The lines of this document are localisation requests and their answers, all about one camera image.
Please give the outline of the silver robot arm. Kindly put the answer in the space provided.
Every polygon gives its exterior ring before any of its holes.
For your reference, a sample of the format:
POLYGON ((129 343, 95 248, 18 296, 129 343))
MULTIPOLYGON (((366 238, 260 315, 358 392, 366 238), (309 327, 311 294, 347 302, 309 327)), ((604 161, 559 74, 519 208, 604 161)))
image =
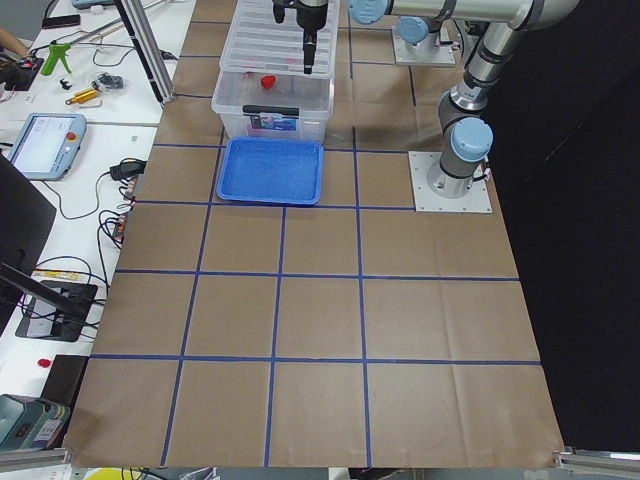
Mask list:
POLYGON ((489 26, 465 64, 462 80, 439 103, 443 134, 451 139, 453 125, 478 116, 486 107, 488 92, 512 57, 524 32, 552 26, 567 17, 576 1, 350 1, 349 15, 367 25, 385 15, 421 16, 487 22, 489 26))

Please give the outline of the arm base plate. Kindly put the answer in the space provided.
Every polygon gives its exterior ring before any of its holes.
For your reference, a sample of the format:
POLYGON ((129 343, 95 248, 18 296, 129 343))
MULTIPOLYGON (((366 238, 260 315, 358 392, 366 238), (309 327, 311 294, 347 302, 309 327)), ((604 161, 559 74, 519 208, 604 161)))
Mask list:
POLYGON ((394 59, 397 65, 424 65, 430 67, 453 68, 456 65, 454 41, 442 27, 439 34, 429 34, 420 43, 413 45, 400 35, 397 26, 391 29, 394 59))
POLYGON ((440 156, 440 152, 408 153, 415 210, 490 214, 492 206, 481 166, 471 177, 456 179, 441 169, 440 156))

